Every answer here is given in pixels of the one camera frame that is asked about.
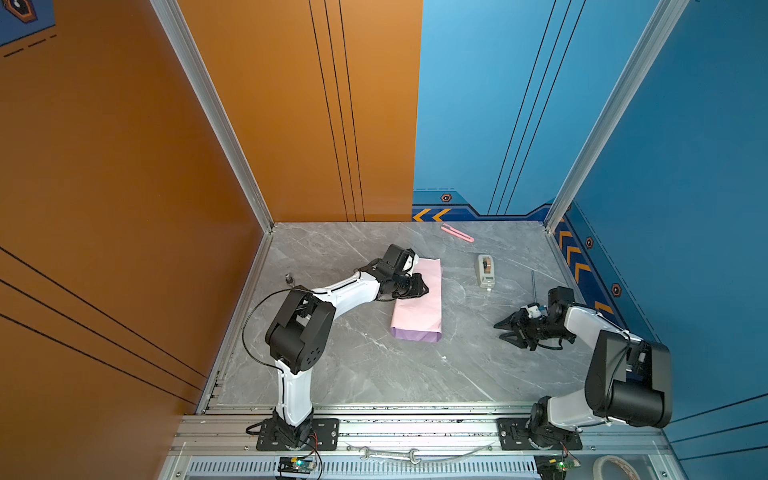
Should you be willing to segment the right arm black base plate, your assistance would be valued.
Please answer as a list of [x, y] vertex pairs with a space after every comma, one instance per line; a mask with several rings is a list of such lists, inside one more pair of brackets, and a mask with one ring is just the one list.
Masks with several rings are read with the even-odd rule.
[[529, 418], [499, 418], [496, 420], [496, 427], [504, 451], [583, 449], [581, 437], [577, 432], [549, 425], [531, 427]]

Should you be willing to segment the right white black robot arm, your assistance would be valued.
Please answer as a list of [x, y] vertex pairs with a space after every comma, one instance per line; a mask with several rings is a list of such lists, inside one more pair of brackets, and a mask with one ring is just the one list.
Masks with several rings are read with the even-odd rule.
[[538, 449], [580, 443], [581, 431], [619, 421], [631, 427], [664, 428], [672, 420], [671, 353], [658, 342], [622, 329], [599, 311], [558, 300], [544, 308], [529, 304], [494, 327], [499, 338], [520, 349], [550, 349], [545, 341], [585, 344], [592, 352], [583, 388], [544, 396], [519, 431]]

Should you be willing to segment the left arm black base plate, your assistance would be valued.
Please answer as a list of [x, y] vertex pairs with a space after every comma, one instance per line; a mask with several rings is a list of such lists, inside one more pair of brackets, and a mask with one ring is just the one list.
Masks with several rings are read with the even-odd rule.
[[266, 419], [260, 426], [258, 451], [287, 451], [314, 448], [335, 451], [339, 440], [338, 418], [310, 417], [299, 426], [291, 426], [279, 417]]

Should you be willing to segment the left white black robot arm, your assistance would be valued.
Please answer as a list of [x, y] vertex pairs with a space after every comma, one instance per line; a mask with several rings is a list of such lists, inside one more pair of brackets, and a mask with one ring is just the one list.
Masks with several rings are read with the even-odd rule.
[[431, 290], [420, 273], [379, 279], [365, 272], [319, 289], [292, 288], [265, 334], [278, 371], [278, 399], [268, 422], [276, 440], [290, 449], [311, 444], [312, 370], [338, 317], [377, 300], [418, 299]]

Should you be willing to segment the pink wrapping paper sheet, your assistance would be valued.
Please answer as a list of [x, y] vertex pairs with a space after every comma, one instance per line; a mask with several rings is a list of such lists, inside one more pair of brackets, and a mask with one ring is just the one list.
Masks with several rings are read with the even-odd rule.
[[422, 275], [429, 292], [395, 302], [391, 334], [400, 340], [437, 343], [442, 337], [442, 263], [421, 259], [415, 272]]

